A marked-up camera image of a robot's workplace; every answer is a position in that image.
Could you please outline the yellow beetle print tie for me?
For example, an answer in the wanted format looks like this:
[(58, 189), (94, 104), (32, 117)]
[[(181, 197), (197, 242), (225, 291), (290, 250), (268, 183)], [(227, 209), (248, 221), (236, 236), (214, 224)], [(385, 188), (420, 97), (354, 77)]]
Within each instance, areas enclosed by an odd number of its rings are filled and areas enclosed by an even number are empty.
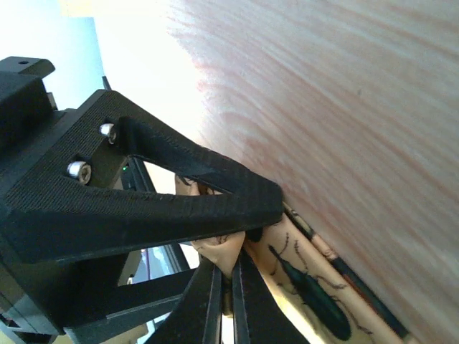
[(281, 310), (325, 343), (416, 343), (354, 271), (289, 206), (272, 226), (191, 242), (225, 276), (247, 252)]

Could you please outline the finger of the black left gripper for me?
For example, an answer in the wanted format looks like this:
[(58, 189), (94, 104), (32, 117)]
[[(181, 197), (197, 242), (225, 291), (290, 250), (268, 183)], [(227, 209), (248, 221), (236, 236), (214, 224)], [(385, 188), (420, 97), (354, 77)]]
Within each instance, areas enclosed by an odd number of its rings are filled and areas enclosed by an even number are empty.
[(87, 279), (63, 328), (72, 339), (111, 339), (171, 312), (195, 270), (128, 285), (140, 252), (85, 261)]
[(84, 258), (111, 256), (140, 249), (135, 232), (141, 228), (142, 203), (138, 191), (122, 191), (113, 183), (129, 157), (117, 147), (115, 130), (122, 119), (147, 124), (153, 133), (146, 147), (153, 150), (149, 163), (213, 188), (215, 195), (175, 196), (167, 209), (184, 223), (170, 232), (180, 240), (195, 240), (268, 226), (280, 221), (283, 193), (279, 185), (217, 152), (202, 147), (175, 131), (116, 91), (96, 91), (73, 112), (84, 133), (83, 160), (67, 171), (85, 190)]

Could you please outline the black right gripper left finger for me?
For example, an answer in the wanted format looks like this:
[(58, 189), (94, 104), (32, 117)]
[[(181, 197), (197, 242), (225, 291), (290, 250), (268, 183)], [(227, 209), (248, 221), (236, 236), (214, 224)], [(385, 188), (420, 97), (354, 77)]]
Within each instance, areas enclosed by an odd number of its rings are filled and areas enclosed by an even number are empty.
[(221, 343), (222, 273), (201, 263), (172, 313), (147, 343)]

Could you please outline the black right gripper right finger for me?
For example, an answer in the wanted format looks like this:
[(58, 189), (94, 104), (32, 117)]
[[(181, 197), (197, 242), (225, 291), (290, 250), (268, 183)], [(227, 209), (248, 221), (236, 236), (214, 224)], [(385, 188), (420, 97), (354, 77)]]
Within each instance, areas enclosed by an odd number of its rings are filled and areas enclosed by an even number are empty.
[(232, 310), (236, 343), (308, 342), (278, 307), (246, 252), (239, 255), (232, 273)]

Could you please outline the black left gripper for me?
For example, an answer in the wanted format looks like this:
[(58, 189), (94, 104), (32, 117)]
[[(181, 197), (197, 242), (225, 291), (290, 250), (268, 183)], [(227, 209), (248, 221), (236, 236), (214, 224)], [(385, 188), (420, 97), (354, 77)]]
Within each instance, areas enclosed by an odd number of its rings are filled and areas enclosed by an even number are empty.
[(61, 333), (84, 258), (85, 190), (67, 166), (83, 160), (79, 114), (58, 115), (47, 59), (1, 61), (1, 321)]

